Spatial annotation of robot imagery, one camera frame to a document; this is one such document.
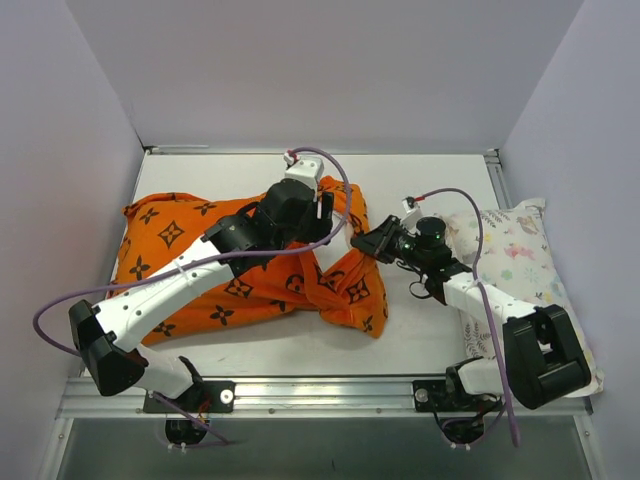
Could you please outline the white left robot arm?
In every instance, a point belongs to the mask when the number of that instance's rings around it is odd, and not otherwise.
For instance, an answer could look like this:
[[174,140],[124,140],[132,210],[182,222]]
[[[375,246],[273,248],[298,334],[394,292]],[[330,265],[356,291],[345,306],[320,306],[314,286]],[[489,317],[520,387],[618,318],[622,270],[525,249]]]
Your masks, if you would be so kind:
[[265,265],[293,243],[324,243],[334,198],[284,179],[262,200],[220,218],[177,258],[123,293],[69,310],[73,342],[103,396],[131,387],[158,392],[180,411],[196,408],[202,379],[185,357],[155,352],[142,341],[171,315],[208,291]]

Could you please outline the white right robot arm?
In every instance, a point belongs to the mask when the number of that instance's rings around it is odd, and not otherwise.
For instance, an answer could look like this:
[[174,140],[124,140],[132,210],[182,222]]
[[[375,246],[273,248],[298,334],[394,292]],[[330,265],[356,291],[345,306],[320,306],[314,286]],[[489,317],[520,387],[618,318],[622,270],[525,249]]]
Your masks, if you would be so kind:
[[446,402],[465,409],[479,396],[510,392],[534,410],[588,387],[592,372],[568,312],[537,306],[477,280],[445,241],[445,223],[424,217],[414,231],[396,216],[352,238],[352,246],[380,263],[401,261],[417,273],[429,297],[485,322],[493,353],[447,368]]

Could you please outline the orange black-patterned pillowcase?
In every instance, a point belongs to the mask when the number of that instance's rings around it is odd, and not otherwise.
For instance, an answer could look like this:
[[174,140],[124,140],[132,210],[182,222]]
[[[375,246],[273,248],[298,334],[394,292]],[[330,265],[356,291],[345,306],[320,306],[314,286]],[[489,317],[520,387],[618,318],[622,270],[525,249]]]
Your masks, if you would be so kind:
[[[118,252],[114,284],[149,277],[185,251],[206,228],[252,201],[209,201],[168,192],[125,206],[127,230]],[[376,261],[356,249],[349,249],[329,266],[321,265],[313,251],[278,256],[192,301],[159,323],[143,343],[151,346],[241,327],[294,310],[315,311],[329,324],[380,337],[388,319],[388,303]]]

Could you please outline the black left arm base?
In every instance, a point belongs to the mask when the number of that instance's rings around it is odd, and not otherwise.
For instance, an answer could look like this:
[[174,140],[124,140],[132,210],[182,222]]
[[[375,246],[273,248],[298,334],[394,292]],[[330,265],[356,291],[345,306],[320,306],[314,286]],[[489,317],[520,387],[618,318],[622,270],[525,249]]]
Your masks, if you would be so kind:
[[177,399],[169,399],[167,405],[155,397],[147,396],[142,410],[148,414],[180,413],[189,414],[231,413],[234,409],[236,383],[231,380],[204,380],[194,384]]

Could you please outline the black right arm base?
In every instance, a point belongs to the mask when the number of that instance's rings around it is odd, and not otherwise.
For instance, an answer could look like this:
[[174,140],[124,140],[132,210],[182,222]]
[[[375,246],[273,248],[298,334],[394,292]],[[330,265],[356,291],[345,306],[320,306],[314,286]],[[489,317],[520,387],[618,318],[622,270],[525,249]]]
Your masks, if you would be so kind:
[[443,378],[417,379],[412,381],[414,410],[419,413],[481,413],[489,411],[499,398],[492,395],[469,395],[455,393],[447,388]]

